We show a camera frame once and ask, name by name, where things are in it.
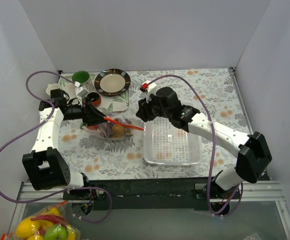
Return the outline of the white plastic basket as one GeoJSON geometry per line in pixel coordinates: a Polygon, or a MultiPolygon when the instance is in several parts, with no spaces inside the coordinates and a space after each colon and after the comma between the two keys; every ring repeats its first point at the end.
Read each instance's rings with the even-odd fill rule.
{"type": "Polygon", "coordinates": [[[174,127],[168,119],[157,117],[144,124],[143,157],[148,164],[193,166],[203,159],[199,135],[174,127]]]}

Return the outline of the clear zip top bag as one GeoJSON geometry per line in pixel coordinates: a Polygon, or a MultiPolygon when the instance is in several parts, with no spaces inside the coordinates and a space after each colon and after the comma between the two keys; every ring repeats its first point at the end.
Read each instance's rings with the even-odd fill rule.
{"type": "Polygon", "coordinates": [[[94,126],[81,126],[81,129],[104,140],[124,140],[144,131],[144,127],[135,119],[124,116],[94,126]]]}

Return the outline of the fake brown kiwi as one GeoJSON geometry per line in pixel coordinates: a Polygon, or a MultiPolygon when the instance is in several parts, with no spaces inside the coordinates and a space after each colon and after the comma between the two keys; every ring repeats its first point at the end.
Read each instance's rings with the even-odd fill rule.
{"type": "Polygon", "coordinates": [[[111,130],[114,138],[122,138],[125,134],[124,127],[118,124],[113,125],[111,130]]]}

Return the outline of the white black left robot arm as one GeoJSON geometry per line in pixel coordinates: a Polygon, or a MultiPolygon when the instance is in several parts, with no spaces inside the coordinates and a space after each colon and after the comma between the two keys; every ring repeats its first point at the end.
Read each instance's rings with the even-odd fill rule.
{"type": "Polygon", "coordinates": [[[59,152],[60,127],[66,120],[81,120],[86,127],[96,126],[105,123],[105,115],[92,105],[85,87],[76,88],[75,93],[78,100],[75,105],[67,102],[61,89],[51,90],[50,99],[40,102],[40,127],[31,152],[23,155],[22,163],[36,191],[74,189],[80,200],[86,200],[92,193],[87,176],[71,172],[59,152]]]}

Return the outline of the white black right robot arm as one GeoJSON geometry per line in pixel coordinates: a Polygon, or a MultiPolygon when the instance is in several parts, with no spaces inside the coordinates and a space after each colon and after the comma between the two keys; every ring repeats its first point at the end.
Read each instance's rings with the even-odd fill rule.
{"type": "Polygon", "coordinates": [[[136,116],[144,122],[157,117],[166,118],[177,129],[215,140],[216,144],[236,158],[236,165],[220,171],[211,181],[210,194],[222,199],[230,189],[246,181],[256,183],[272,155],[266,138],[259,132],[247,134],[236,131],[218,122],[211,122],[198,109],[182,104],[177,93],[170,87],[157,89],[155,84],[144,83],[140,90],[146,93],[138,102],[136,116]]]}

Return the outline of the fake red grapes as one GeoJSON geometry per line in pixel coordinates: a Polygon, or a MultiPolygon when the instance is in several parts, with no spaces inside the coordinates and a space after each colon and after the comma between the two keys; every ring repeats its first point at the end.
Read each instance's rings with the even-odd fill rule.
{"type": "Polygon", "coordinates": [[[111,139],[113,137],[112,126],[114,124],[111,122],[101,123],[97,126],[97,130],[100,135],[105,139],[111,139]]]}

